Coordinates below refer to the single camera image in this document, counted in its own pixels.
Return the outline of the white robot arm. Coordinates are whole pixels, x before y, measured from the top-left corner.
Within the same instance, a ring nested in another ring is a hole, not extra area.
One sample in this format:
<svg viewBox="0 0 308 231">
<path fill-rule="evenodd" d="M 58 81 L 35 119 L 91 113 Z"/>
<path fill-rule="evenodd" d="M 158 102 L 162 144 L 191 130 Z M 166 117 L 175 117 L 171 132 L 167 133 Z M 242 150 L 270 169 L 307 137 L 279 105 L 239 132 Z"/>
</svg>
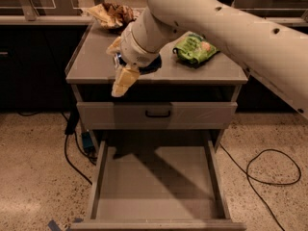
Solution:
<svg viewBox="0 0 308 231">
<path fill-rule="evenodd" d="M 147 7 L 115 40 L 112 96 L 120 97 L 161 49 L 188 31 L 197 33 L 308 118 L 307 35 L 226 6 L 218 0 L 146 0 Z"/>
</svg>

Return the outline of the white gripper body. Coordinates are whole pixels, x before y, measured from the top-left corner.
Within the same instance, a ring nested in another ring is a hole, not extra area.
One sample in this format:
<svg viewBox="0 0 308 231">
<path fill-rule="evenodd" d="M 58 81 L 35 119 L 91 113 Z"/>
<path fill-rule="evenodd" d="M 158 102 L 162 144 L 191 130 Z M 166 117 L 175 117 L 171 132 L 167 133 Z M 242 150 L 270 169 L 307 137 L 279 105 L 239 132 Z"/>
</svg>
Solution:
<svg viewBox="0 0 308 231">
<path fill-rule="evenodd" d="M 119 48 L 122 60 L 137 67 L 147 67 L 159 56 L 158 53 L 149 53 L 137 43 L 133 35 L 132 23 L 122 32 Z"/>
</svg>

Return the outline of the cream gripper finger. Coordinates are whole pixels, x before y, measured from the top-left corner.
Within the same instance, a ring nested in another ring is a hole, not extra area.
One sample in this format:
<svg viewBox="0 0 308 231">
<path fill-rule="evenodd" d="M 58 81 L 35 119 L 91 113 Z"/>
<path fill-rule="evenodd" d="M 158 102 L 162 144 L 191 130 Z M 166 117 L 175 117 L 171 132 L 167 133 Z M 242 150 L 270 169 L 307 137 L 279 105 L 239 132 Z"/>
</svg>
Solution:
<svg viewBox="0 0 308 231">
<path fill-rule="evenodd" d="M 117 37 L 113 43 L 107 48 L 106 53 L 108 55 L 114 55 L 120 51 L 121 37 Z"/>
<path fill-rule="evenodd" d="M 137 67 L 120 66 L 115 72 L 115 81 L 112 88 L 112 97 L 121 97 L 140 77 L 140 72 Z"/>
</svg>

